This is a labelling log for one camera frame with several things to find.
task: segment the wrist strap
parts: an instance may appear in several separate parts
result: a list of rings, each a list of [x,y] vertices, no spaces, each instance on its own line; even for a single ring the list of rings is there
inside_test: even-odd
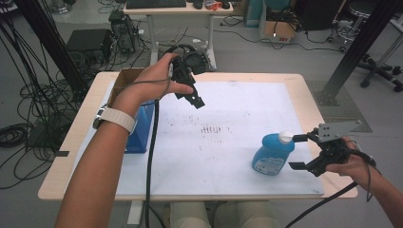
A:
[[[131,134],[135,125],[133,117],[121,110],[110,107],[105,108],[104,112],[101,114],[101,119],[124,127],[129,134]]]

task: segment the white cap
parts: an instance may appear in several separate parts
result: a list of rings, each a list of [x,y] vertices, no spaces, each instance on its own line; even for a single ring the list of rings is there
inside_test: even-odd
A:
[[[281,131],[278,134],[278,140],[283,144],[288,144],[293,139],[294,134],[288,131]]]

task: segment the blue bottle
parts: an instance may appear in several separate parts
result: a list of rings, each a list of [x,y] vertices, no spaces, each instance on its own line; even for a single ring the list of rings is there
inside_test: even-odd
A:
[[[262,174],[274,176],[282,169],[288,156],[296,148],[293,134],[282,131],[279,134],[266,135],[261,143],[263,146],[256,152],[252,167]]]

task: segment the hand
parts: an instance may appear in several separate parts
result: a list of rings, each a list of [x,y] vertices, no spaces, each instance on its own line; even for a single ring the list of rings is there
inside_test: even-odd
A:
[[[141,81],[166,80],[148,84],[137,84],[134,89],[143,90],[143,93],[141,93],[143,102],[161,99],[161,97],[167,93],[190,94],[193,92],[191,86],[178,84],[168,79],[169,64],[176,56],[177,54],[175,53],[166,53],[155,65],[144,69],[139,77],[134,81],[134,83],[136,83]]]
[[[193,93],[191,86],[178,84],[168,78],[169,64],[176,56],[175,53],[166,53],[155,65],[144,69],[133,85],[125,88],[118,95],[113,107],[133,115],[132,110],[136,109],[133,107],[146,101],[161,99],[167,93]]]
[[[352,142],[349,138],[343,137],[342,140],[346,143],[347,147],[350,149],[356,149],[355,143]],[[363,189],[368,189],[369,183],[369,173],[371,172],[371,186],[376,186],[376,182],[382,178],[382,176],[375,170],[373,167],[363,161],[360,157],[356,155],[350,155],[350,158],[347,162],[343,164],[329,164],[326,166],[326,171],[338,173],[340,175],[348,175],[350,176],[356,183],[358,183]]]

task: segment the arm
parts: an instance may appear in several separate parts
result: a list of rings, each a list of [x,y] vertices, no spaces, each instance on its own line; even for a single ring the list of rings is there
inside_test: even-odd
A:
[[[349,148],[356,149],[353,142],[347,138],[344,141]],[[371,172],[369,175],[367,164],[358,156],[350,155],[346,163],[329,164],[326,170],[350,176],[363,189],[370,191],[376,197],[394,227],[403,227],[403,195],[376,169],[369,166]],[[368,184],[369,177],[371,177],[371,185]]]
[[[174,56],[165,54],[135,82],[167,79],[168,66]],[[118,95],[112,107],[134,117],[143,102],[172,92],[189,94],[193,89],[168,81],[131,85]],[[127,130],[115,123],[104,122],[98,128],[71,177],[56,227],[107,227],[127,138]]]

